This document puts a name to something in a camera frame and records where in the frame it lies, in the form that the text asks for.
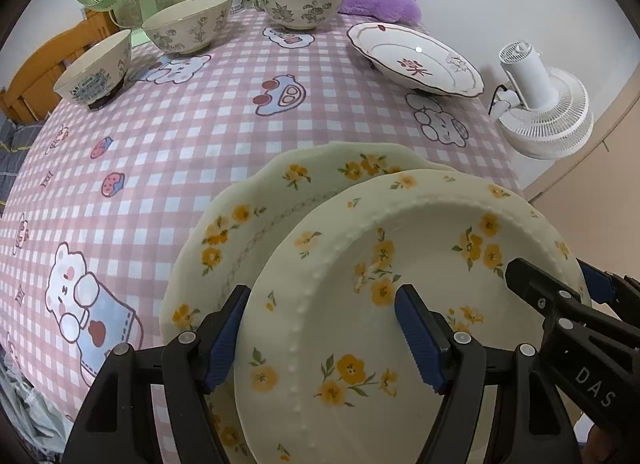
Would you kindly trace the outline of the white red-rimmed plate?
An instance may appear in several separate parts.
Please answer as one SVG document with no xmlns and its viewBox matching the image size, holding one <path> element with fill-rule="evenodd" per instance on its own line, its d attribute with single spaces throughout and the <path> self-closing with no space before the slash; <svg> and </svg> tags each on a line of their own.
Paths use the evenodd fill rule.
<svg viewBox="0 0 640 464">
<path fill-rule="evenodd" d="M 349 28 L 347 38 L 385 77 L 410 90 L 460 98 L 484 92 L 480 72 L 462 54 L 422 31 L 369 22 Z"/>
</svg>

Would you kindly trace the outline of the wooden bed headboard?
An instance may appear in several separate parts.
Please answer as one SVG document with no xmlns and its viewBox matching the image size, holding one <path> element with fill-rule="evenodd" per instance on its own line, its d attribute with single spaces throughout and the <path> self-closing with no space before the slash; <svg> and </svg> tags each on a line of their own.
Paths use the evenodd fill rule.
<svg viewBox="0 0 640 464">
<path fill-rule="evenodd" d="M 1 110 L 14 123 L 28 125 L 46 120 L 61 101 L 53 87 L 66 67 L 119 31 L 110 13 L 84 12 L 85 20 L 40 46 L 18 70 L 9 89 L 1 90 Z"/>
</svg>

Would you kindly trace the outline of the scalloped yellow floral plate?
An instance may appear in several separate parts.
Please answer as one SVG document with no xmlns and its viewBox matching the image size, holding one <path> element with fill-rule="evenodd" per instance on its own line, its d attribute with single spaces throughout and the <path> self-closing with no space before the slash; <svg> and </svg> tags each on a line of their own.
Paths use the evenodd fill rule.
<svg viewBox="0 0 640 464">
<path fill-rule="evenodd" d="M 236 285 L 253 285 L 296 224 L 347 187 L 440 167 L 405 146 L 341 142 L 279 154 L 232 183 L 210 202 L 171 270 L 160 313 L 163 341 L 197 328 Z"/>
</svg>

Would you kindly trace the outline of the floral ceramic bowl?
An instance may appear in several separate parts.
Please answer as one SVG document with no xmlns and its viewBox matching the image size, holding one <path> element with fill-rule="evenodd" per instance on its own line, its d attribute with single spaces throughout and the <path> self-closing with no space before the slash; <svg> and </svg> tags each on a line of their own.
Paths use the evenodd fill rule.
<svg viewBox="0 0 640 464">
<path fill-rule="evenodd" d="M 169 54 L 191 54 L 210 46 L 226 26 L 233 0 L 184 0 L 147 18 L 142 30 Z"/>
<path fill-rule="evenodd" d="M 311 30 L 332 20 L 343 0 L 260 0 L 270 20 L 293 30 Z"/>
<path fill-rule="evenodd" d="M 55 81 L 65 101 L 89 106 L 109 96 L 124 80 L 131 57 L 131 31 L 121 30 L 74 60 Z"/>
</svg>

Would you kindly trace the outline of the pink checkered tablecloth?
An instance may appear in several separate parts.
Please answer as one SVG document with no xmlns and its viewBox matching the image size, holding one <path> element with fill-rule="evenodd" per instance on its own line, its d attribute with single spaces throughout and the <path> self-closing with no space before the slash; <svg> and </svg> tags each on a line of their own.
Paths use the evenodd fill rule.
<svg viewBox="0 0 640 464">
<path fill-rule="evenodd" d="M 267 17 L 232 17 L 218 46 L 168 57 L 134 50 L 132 76 L 98 110 L 56 106 L 25 157 L 1 218 L 1 343 L 37 392 L 72 422 L 96 351 L 67 341 L 46 307 L 58 247 L 81 257 L 115 323 L 152 347 L 169 274 L 210 201 L 279 158 L 278 201 L 307 204 L 386 171 L 447 165 L 507 189 L 506 146 L 476 98 L 444 98 L 465 142 L 431 140 L 401 86 L 353 47 L 352 16 L 292 34 Z"/>
</svg>

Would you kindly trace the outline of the grey plaid pillow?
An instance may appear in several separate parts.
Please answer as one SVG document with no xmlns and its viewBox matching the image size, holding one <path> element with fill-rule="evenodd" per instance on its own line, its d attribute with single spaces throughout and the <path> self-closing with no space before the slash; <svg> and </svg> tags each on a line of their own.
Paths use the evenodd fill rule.
<svg viewBox="0 0 640 464">
<path fill-rule="evenodd" d="M 13 184 L 32 143 L 44 126 L 43 121 L 21 125 L 1 113 L 0 118 L 0 202 L 6 207 Z"/>
</svg>

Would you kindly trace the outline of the pile of clothes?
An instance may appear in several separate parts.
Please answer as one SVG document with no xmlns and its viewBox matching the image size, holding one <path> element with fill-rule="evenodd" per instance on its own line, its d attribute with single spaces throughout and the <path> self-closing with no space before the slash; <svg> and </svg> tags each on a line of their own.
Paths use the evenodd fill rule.
<svg viewBox="0 0 640 464">
<path fill-rule="evenodd" d="M 17 442 L 37 463 L 59 463 L 73 423 L 32 386 L 1 347 L 1 411 Z"/>
</svg>

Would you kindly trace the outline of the beaded yellow floral deep plate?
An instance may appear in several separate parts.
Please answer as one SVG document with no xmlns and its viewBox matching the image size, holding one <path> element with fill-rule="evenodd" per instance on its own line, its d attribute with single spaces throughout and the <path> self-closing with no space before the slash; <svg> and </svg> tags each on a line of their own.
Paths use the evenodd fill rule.
<svg viewBox="0 0 640 464">
<path fill-rule="evenodd" d="M 255 460 L 414 462 L 440 399 L 396 319 L 398 288 L 486 346 L 538 345 L 541 316 L 503 281 L 515 258 L 586 291 L 539 211 L 463 173 L 377 177 L 308 213 L 259 274 L 236 343 L 236 408 Z"/>
</svg>

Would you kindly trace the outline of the white desk fan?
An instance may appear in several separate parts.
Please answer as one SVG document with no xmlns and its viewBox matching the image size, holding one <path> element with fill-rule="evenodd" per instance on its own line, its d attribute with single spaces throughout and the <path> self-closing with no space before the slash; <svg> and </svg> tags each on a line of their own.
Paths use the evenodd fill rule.
<svg viewBox="0 0 640 464">
<path fill-rule="evenodd" d="M 499 52 L 509 86 L 494 96 L 489 116 L 513 150 L 538 161 L 557 161 L 582 149 L 594 120 L 584 84 L 570 72 L 544 66 L 528 42 Z"/>
</svg>

